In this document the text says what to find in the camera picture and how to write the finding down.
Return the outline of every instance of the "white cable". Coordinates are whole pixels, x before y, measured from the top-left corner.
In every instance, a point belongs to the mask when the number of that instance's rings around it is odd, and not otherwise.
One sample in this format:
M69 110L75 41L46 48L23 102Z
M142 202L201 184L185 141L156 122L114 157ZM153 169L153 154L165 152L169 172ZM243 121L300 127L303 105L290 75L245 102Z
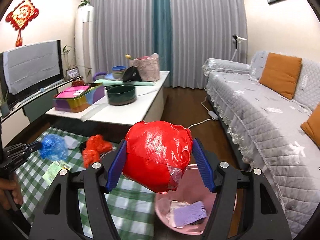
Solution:
M207 100L207 97L204 98L204 100L201 102L201 105L202 105L205 109L207 109L207 111L209 112L210 110L209 110L208 108L206 108L206 107L204 106L204 104L203 104L206 100Z
M188 127L188 129L190 129L192 126L195 126L195 125L198 125L198 124L204 123L204 122L209 121L209 120L215 120L215 119L210 118L210 119L204 120L204 121L202 121L202 122L192 124L192 125L190 125L190 126Z
M137 97L139 97L139 96L143 96L143 95L146 95L146 94L150 94L150 93L153 93L153 92L156 92L157 90L151 90L151 91L149 91L149 92L147 92L147 93L144 93L144 94L141 94L141 95L137 95Z

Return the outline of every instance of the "plastic bag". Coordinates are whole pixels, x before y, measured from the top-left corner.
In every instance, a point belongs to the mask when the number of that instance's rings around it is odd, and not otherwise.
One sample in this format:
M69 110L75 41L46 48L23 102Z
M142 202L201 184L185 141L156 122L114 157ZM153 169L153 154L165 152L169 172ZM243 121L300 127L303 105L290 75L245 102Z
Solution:
M125 136L127 160L123 174L156 193L176 190L190 162L189 129L164 121L133 125Z
M39 150L42 158L51 161L66 160L68 148L63 137L57 134L48 134L41 140L42 148Z
M109 152L113 148L110 142L103 139L102 135L91 136L86 143L86 148L82 151L84 167L100 160L100 154Z

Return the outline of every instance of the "human hand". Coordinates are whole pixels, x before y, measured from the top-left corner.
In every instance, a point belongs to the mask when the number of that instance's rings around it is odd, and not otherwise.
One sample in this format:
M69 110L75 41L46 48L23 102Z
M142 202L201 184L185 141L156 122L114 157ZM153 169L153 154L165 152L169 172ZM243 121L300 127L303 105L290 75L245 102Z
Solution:
M0 178L0 204L3 206L5 210L9 210L11 208L11 205L4 193L5 190L12 191L13 201L16 204L23 204L21 188L18 183L18 177L15 173L13 173L13 180Z

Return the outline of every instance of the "dark green bowl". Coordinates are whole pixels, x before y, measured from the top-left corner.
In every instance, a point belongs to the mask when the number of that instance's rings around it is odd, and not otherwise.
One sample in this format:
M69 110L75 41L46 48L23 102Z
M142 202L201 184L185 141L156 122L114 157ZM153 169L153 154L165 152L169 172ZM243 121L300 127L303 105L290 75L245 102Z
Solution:
M112 87L107 90L109 104L114 106L126 105L136 100L136 88L132 85Z

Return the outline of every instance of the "tv stand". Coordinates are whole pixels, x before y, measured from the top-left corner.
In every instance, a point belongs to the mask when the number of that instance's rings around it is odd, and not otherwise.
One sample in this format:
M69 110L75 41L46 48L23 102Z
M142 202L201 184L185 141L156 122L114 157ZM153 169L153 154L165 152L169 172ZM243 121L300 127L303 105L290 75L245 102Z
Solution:
M2 145L7 146L19 133L32 122L52 108L52 97L71 87L72 81L53 83L25 100L17 103L10 114L1 118Z

